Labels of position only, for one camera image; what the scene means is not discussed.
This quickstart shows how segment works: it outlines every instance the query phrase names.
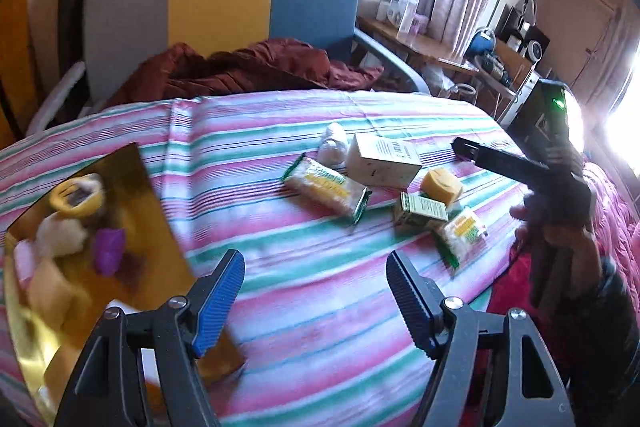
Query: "blue gripper pad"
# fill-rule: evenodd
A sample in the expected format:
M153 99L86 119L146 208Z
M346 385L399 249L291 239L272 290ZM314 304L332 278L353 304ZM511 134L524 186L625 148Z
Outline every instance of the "blue gripper pad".
M436 347L433 338L433 321L412 280L393 254L386 258L386 281L400 308L415 347L427 354L432 353Z
M244 280L244 257L238 250L228 250L214 272L198 281L210 277L214 279L214 283L209 294L204 298L200 311L197 312L196 327L191 342L193 352L198 358L202 357L209 347L216 345L222 333L226 316ZM198 282L193 285L187 295L192 305L194 301L199 300L198 296L194 295L193 300L191 296L192 292L197 291L196 286Z

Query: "white box on desk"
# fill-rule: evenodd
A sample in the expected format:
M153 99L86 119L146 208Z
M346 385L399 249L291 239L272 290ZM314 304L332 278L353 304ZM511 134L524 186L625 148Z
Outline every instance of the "white box on desk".
M347 176L373 187L407 188L422 168L410 142L356 134L346 160Z

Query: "striped bed sheet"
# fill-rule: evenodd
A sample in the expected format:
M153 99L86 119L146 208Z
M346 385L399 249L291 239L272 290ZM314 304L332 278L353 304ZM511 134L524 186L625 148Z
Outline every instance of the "striped bed sheet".
M315 156L332 121L348 135L411 141L425 166L410 192L435 166L462 179L462 203L489 231L464 269L446 269L429 233L394 229L397 190L374 188L353 227L281 184L300 153ZM478 108L418 94L261 92L116 107L0 152L0 245L11 222L44 192L137 142L196 275L209 273L228 248L246 260L229 325L248 362L237 380L210 392L222 425L407 425L431 362L413 346L399 315L386 283L386 256L401 250L445 295L470 301L508 265L516 226L508 208L524 193L511 180L456 161L450 149L456 136L519 152ZM7 328L2 300L0 390L26 420L42 425Z

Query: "gold tray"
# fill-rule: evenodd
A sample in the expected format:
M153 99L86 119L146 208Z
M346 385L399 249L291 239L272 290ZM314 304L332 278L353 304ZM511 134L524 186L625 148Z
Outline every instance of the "gold tray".
M44 385L44 372L62 338L81 349L111 300L117 299L140 311L156 309L174 295L185 295L195 280L166 222L137 144L124 146L71 177L92 172L102 178L114 225L126 230L127 251L143 259L142 273L135 286L98 275L92 268L88 249L58 258L56 262L66 279L81 287L91 302L81 302L81 309L71 309L67 317L75 318L68 318L62 331L56 333L27 306L14 269L15 245L23 239L33 240L40 222L53 213L49 192L9 226L5 238L4 298L9 330L29 393L50 425L55 411L41 399L38 390ZM210 383L235 372L243 363L242 354L225 328L218 344L198 361L198 368L204 382ZM158 409L162 405L159 389L147 388L152 407Z

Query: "dark sleeve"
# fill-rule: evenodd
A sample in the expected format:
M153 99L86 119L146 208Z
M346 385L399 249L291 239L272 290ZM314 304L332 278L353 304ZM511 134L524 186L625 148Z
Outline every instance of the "dark sleeve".
M602 426L638 385L640 373L636 312L609 260L603 260L599 286L580 299L562 302L556 321L574 350L569 391L576 425Z

